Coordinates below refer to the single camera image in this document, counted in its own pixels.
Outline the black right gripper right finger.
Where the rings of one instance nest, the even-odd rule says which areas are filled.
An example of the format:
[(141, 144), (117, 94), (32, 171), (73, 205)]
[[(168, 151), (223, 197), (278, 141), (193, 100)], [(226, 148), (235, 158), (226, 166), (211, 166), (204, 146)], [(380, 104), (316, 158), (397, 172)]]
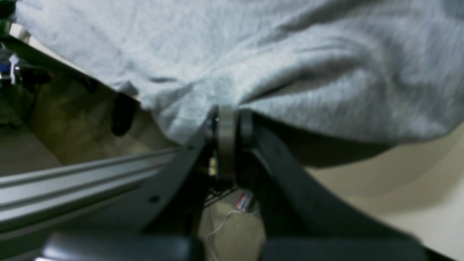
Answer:
[(237, 176), (260, 204), (261, 261), (448, 261), (414, 236), (345, 203), (315, 180), (277, 134), (239, 113)]

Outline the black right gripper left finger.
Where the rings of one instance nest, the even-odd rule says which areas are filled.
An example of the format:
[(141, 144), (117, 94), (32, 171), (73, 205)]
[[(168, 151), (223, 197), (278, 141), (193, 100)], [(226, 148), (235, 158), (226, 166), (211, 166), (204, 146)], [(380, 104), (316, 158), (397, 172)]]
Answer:
[(38, 261), (205, 261), (196, 237), (211, 181), (217, 107), (157, 174), (128, 198), (54, 232)]

